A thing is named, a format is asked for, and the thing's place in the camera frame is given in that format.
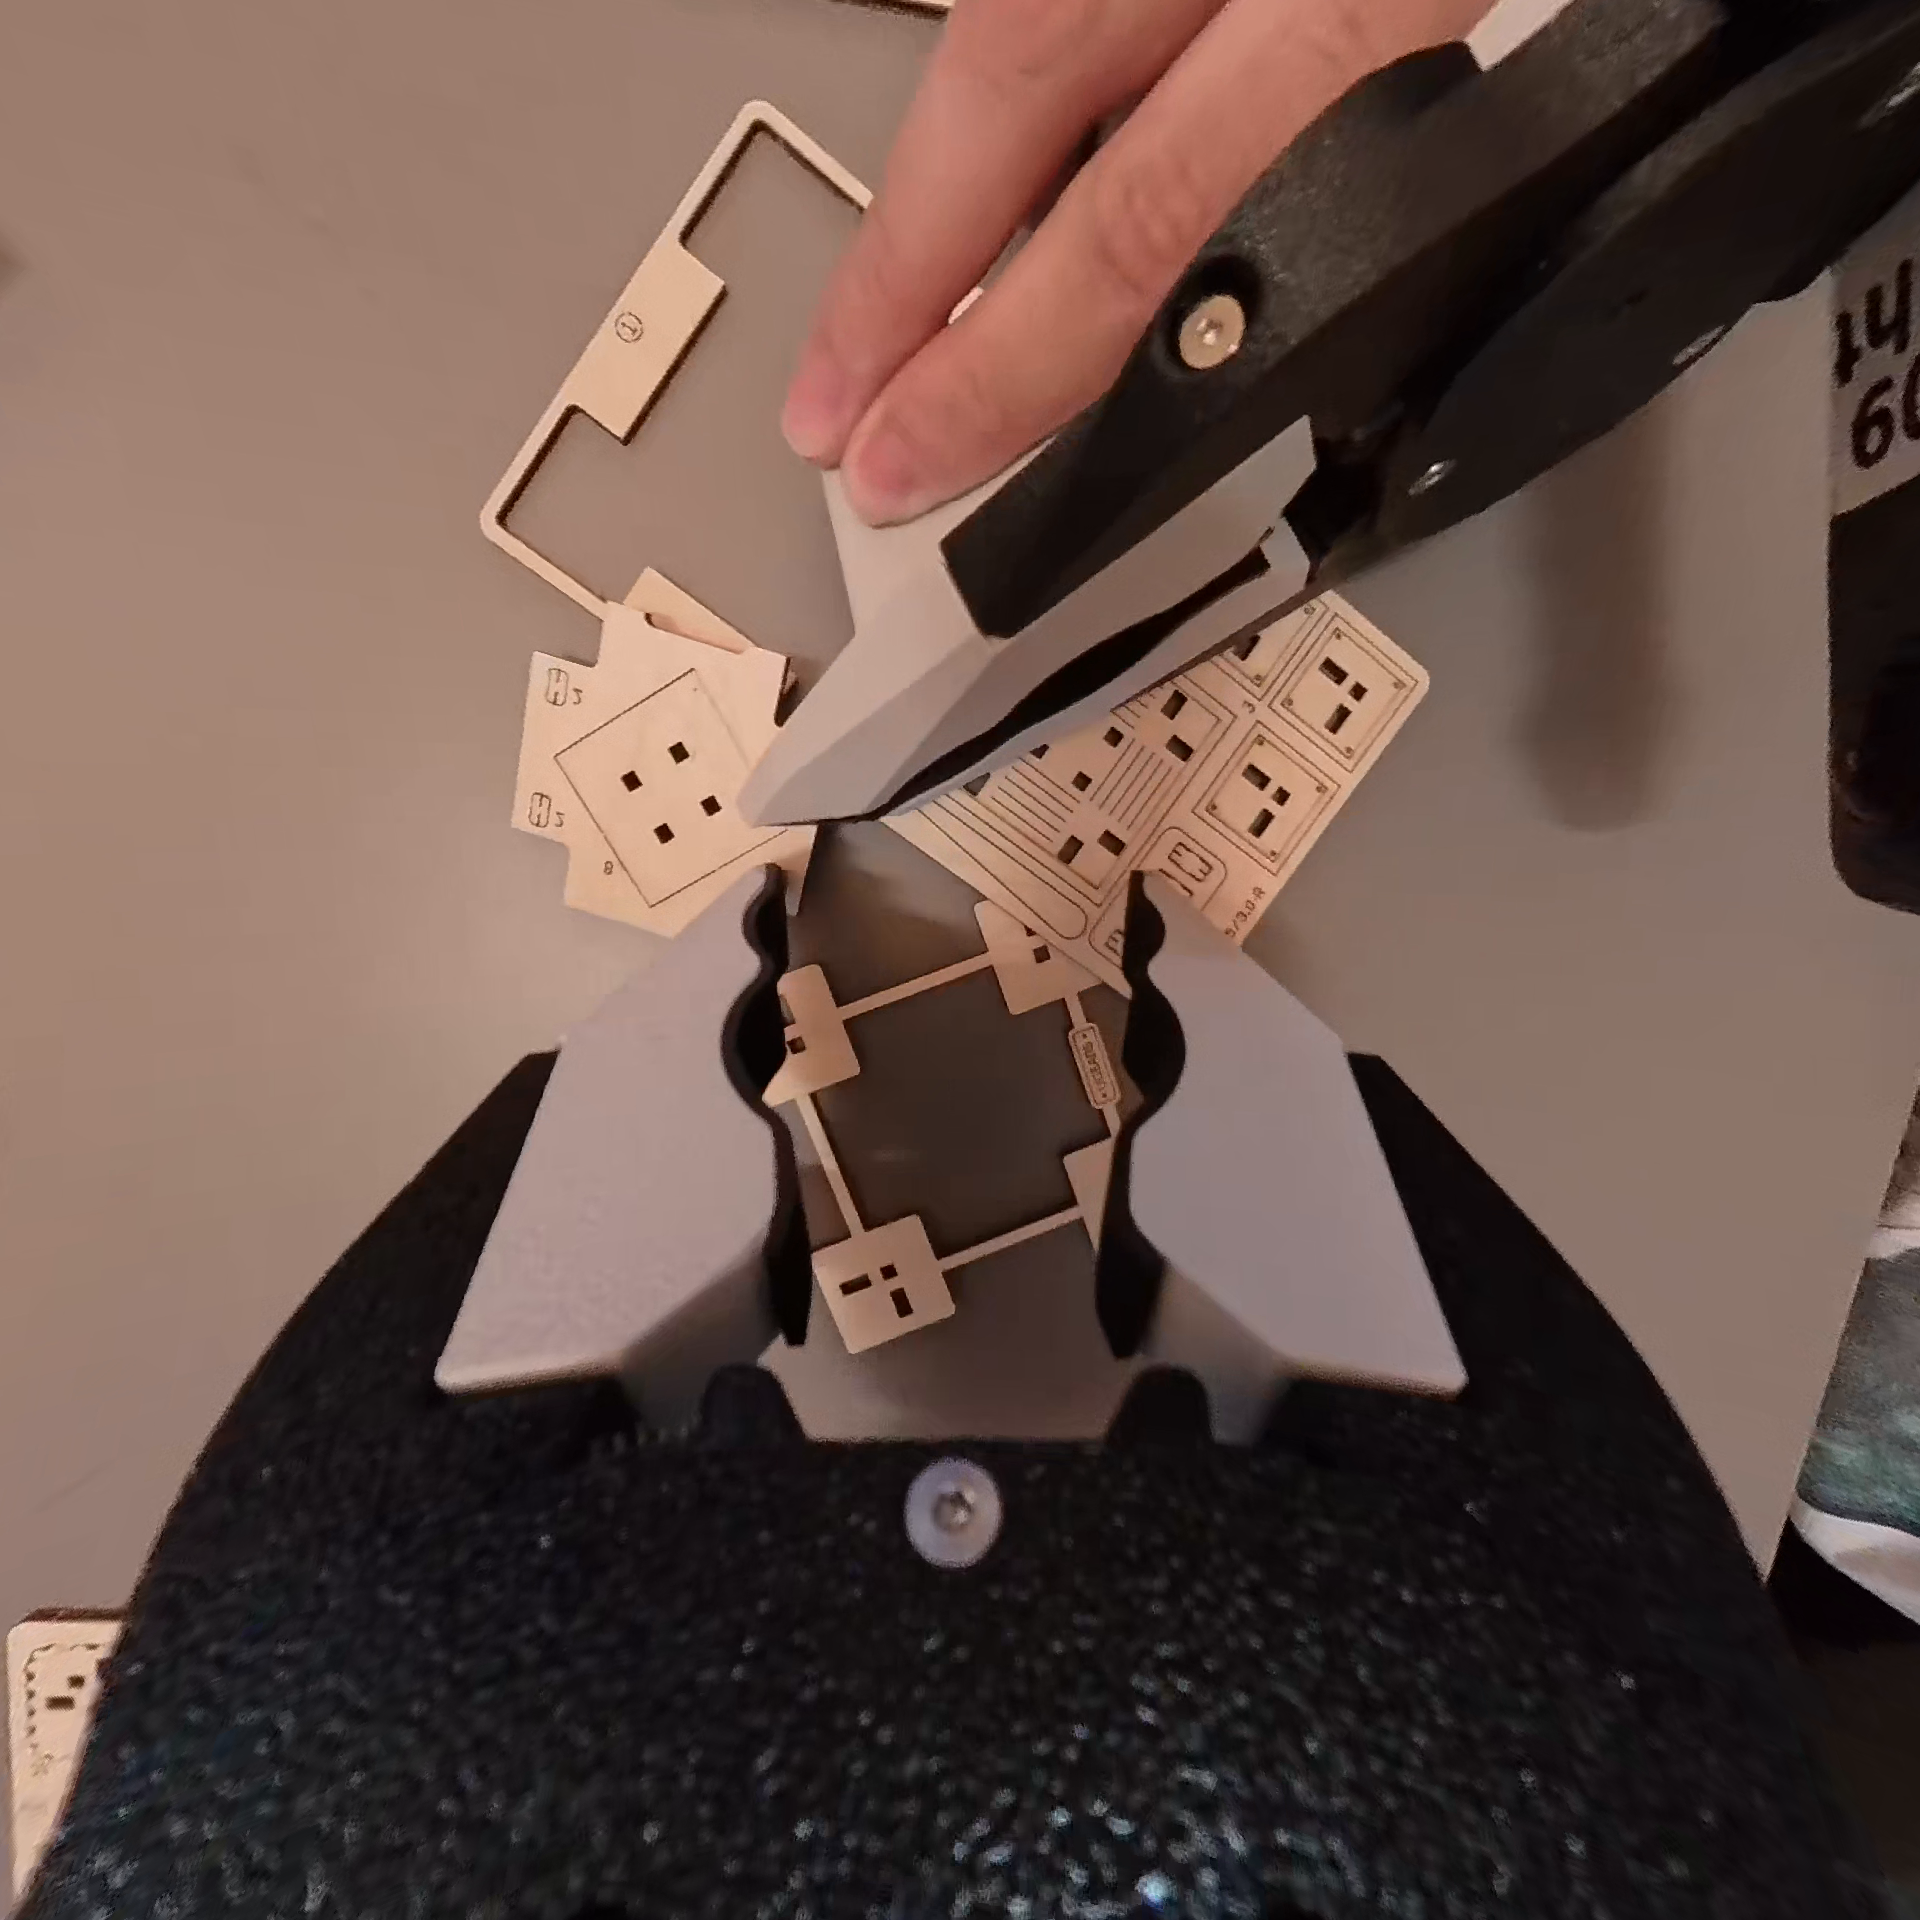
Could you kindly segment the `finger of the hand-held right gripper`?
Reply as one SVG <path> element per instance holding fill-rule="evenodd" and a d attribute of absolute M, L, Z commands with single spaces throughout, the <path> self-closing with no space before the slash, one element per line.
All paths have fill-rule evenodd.
<path fill-rule="evenodd" d="M 1099 641 L 1052 672 L 1000 722 L 903 778 L 883 801 L 863 810 L 863 821 L 876 823 L 935 801 L 1124 706 L 1138 693 L 1289 614 L 1308 598 L 1311 585 L 1312 558 L 1301 547 L 1260 547 L 1175 609 Z"/>
<path fill-rule="evenodd" d="M 743 818 L 863 821 L 903 778 L 991 729 L 1099 641 L 1175 609 L 1260 547 L 1301 547 L 1284 509 L 1312 472 L 1312 431 L 1295 423 L 1012 639 L 976 626 L 944 561 L 944 537 L 993 504 L 987 487 L 913 522 L 869 527 L 829 472 L 823 494 L 852 639 L 755 763 Z"/>

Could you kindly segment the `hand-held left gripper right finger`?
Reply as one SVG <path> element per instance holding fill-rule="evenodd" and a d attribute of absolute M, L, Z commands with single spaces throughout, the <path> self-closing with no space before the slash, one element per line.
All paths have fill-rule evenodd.
<path fill-rule="evenodd" d="M 1338 1033 L 1165 875 L 1129 883 L 1120 1127 L 1095 1247 L 1109 1349 L 1253 1442 L 1299 1384 L 1467 1384 Z"/>

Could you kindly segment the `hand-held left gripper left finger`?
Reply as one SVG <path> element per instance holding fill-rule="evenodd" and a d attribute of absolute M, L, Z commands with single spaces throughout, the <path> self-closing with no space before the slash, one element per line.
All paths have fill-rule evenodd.
<path fill-rule="evenodd" d="M 608 1378 L 643 1421 L 802 1343 L 812 1298 L 784 1064 L 780 867 L 748 870 L 563 1038 L 436 1363 L 450 1397 Z"/>

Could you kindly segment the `cross-shaped wooden piece diamond print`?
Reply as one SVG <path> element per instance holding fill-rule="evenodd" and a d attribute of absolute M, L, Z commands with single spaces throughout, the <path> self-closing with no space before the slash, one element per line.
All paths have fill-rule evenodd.
<path fill-rule="evenodd" d="M 784 686 L 781 657 L 658 569 L 605 609 L 595 663 L 530 662 L 513 823 L 565 848 L 568 907 L 673 941 L 759 867 L 801 904 L 813 830 L 737 810 Z"/>

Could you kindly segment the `wooden four-square frame piece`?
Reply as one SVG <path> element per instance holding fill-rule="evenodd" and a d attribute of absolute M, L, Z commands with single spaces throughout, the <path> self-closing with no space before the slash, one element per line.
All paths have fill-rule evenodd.
<path fill-rule="evenodd" d="M 820 1184 L 812 1274 L 850 1357 L 952 1319 L 984 1265 L 1098 1242 L 1132 1107 L 1120 1001 L 1057 935 L 997 904 L 973 919 L 973 952 L 873 993 L 823 965 L 780 985 L 767 1098 Z"/>

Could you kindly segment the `wooden puzzle sheet square cutout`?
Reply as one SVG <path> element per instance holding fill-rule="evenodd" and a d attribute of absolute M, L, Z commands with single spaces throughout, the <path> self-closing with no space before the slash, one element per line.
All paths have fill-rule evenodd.
<path fill-rule="evenodd" d="M 487 541 L 600 623 L 618 602 L 522 542 L 505 517 L 568 421 L 624 441 L 680 371 L 728 290 L 688 238 L 755 138 L 784 147 L 850 207 L 869 205 L 869 191 L 786 114 L 746 103 L 485 509 Z M 1428 683 L 1392 639 L 1329 592 L 953 799 L 909 810 L 891 830 L 1120 990 L 1129 879 L 1165 875 L 1241 945 Z"/>

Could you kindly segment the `grey desk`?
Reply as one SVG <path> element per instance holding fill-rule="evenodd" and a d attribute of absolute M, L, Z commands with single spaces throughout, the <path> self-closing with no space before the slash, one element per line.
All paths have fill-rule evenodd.
<path fill-rule="evenodd" d="M 856 177 L 848 6 L 5 6 L 5 1626 L 113 1610 L 234 1391 L 647 957 L 513 827 L 479 514 L 737 110 Z M 1785 1528 L 1915 1079 L 1829 850 L 1834 296 L 1354 602 L 1432 672 L 1251 952 Z"/>

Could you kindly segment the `person's right hand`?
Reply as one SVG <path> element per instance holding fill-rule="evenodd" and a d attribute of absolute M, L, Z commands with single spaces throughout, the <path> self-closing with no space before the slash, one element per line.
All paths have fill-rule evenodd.
<path fill-rule="evenodd" d="M 840 258 L 786 445 L 890 527 L 1083 414 L 1264 167 L 1474 2 L 965 2 Z"/>

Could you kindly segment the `small serrated square wooden piece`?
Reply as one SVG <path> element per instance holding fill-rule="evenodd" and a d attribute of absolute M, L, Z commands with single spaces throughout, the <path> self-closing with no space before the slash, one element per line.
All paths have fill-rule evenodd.
<path fill-rule="evenodd" d="M 37 1837 L 58 1823 L 124 1626 L 122 1614 L 42 1611 L 8 1632 L 16 1837 Z"/>

